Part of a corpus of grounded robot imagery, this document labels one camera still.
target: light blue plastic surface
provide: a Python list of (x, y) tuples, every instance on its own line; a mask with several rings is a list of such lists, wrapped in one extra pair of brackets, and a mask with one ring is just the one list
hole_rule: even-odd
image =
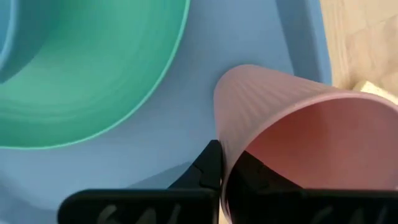
[(214, 87), (244, 63), (330, 84), (319, 1), (192, 0), (169, 74), (125, 123), (63, 149), (0, 150), (0, 220), (53, 224), (87, 188), (168, 187), (215, 138)]

